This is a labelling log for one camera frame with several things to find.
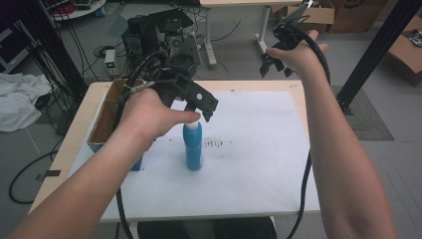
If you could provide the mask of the person's right hand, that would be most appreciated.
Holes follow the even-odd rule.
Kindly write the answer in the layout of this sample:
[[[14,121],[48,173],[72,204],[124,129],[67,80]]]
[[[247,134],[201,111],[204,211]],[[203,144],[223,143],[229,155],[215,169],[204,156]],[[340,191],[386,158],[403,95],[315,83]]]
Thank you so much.
[[[266,53],[270,57],[281,60],[303,81],[316,78],[326,79],[321,62],[306,41],[301,41],[293,50],[268,48]]]

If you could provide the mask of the round white table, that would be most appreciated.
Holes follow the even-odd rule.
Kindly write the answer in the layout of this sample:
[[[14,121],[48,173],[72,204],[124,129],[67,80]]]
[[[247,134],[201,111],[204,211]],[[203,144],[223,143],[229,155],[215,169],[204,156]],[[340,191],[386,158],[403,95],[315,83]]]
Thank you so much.
[[[41,0],[54,21],[64,21],[96,13],[106,14],[106,0]]]

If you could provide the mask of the open cardboard box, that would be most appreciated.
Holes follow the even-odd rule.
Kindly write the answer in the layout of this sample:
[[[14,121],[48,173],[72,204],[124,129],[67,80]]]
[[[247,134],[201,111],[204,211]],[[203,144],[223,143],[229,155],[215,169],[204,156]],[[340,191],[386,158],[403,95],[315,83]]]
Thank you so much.
[[[93,152],[97,152],[112,134],[116,111],[119,106],[118,98],[125,89],[125,80],[115,80],[105,94],[93,129],[89,133],[87,145]]]

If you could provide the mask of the white desk with metal legs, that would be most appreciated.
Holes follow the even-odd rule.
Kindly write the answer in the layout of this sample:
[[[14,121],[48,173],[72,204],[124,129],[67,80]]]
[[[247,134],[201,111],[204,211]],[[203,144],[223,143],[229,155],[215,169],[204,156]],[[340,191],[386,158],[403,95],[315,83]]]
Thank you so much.
[[[217,66],[217,61],[211,43],[211,9],[213,7],[254,5],[262,6],[263,15],[260,32],[255,35],[255,40],[261,52],[264,53],[267,48],[265,43],[265,33],[271,7],[273,5],[293,5],[301,2],[302,0],[199,0],[200,5],[206,10],[204,47],[209,63],[209,68],[213,70]]]

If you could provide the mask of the large brown cardboard box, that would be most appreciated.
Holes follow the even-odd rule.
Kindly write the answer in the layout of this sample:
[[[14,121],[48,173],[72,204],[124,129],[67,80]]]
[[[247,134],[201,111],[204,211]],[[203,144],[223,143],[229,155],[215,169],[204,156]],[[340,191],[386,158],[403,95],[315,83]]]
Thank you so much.
[[[422,88],[422,47],[409,37],[422,30],[422,17],[415,15],[388,50],[385,61],[389,67],[414,88]]]

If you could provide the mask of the black tape strip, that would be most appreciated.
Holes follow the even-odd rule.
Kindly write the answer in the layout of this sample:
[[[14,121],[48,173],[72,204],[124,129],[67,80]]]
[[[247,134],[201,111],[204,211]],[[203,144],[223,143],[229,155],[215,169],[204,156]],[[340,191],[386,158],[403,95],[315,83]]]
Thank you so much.
[[[60,176],[62,170],[47,170],[45,173],[40,173],[36,176],[36,180],[44,181],[46,177]]]

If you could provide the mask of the grey floor mat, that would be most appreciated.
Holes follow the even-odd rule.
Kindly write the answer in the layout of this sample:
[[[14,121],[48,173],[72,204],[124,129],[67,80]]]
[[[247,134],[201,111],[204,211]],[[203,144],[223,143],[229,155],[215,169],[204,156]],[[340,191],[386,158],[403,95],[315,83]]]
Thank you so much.
[[[358,91],[344,114],[359,140],[394,140],[364,90]]]

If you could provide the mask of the white power supply unit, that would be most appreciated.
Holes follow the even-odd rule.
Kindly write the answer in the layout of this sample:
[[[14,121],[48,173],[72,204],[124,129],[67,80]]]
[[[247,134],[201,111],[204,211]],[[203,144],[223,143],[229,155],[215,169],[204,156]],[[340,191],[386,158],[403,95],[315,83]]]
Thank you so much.
[[[105,51],[105,66],[111,77],[116,77],[118,75],[118,64],[115,59],[115,49]]]

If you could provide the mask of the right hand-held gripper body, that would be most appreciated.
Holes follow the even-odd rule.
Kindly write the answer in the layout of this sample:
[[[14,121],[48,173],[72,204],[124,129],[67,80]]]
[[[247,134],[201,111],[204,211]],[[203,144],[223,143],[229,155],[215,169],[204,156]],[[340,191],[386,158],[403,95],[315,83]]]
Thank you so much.
[[[306,19],[304,13],[313,3],[313,0],[304,0],[296,10],[282,18],[273,30],[278,40],[274,48],[290,51],[305,38],[306,33],[300,29],[300,23]]]

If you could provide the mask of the black metal stand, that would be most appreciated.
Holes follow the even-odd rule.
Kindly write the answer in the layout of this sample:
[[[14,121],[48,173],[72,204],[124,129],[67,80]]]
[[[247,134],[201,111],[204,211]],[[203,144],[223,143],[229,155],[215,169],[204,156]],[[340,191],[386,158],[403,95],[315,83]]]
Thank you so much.
[[[342,112],[351,114],[350,105],[382,58],[422,7],[422,0],[398,0],[368,48],[336,95]]]

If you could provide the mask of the white paper sheet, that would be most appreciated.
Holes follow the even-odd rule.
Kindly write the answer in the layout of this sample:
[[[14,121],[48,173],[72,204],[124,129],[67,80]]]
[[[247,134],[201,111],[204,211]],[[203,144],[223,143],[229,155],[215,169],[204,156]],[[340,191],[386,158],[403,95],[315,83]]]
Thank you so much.
[[[181,126],[158,138],[121,186],[102,220],[248,217],[319,209],[316,184],[304,180],[309,140],[287,91],[216,93],[202,124],[202,167],[186,165]]]

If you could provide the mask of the white crumpled cloth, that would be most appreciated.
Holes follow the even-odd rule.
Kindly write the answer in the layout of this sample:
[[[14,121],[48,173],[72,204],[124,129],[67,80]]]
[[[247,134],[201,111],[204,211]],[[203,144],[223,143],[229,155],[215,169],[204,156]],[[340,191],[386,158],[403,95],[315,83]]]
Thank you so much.
[[[0,73],[0,131],[15,131],[35,122],[41,116],[35,103],[51,89],[44,75]]]

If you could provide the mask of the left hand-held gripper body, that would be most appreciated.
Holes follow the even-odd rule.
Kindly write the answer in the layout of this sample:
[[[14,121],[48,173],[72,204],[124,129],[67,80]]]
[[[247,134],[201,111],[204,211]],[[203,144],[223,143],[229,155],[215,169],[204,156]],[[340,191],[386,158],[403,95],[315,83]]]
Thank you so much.
[[[153,81],[152,87],[169,108],[175,100],[179,100],[194,103],[196,110],[201,112],[212,111],[214,114],[216,111],[218,100],[203,87],[180,73],[169,69],[159,70],[153,77]]]

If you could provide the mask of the blue bottle with white cap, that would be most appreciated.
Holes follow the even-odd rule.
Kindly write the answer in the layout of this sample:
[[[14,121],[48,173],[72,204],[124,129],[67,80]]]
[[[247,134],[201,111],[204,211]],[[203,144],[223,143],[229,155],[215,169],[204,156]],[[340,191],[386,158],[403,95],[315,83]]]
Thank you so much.
[[[202,125],[199,121],[183,126],[183,140],[187,167],[199,170],[202,167]]]

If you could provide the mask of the person's left hand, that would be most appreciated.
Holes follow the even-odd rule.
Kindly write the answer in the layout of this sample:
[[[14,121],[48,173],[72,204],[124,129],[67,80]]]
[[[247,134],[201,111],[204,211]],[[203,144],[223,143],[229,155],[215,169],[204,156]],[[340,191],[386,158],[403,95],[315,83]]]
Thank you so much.
[[[200,119],[200,114],[166,107],[156,91],[142,90],[131,95],[124,106],[117,129],[109,140],[147,150],[153,142],[180,123]]]

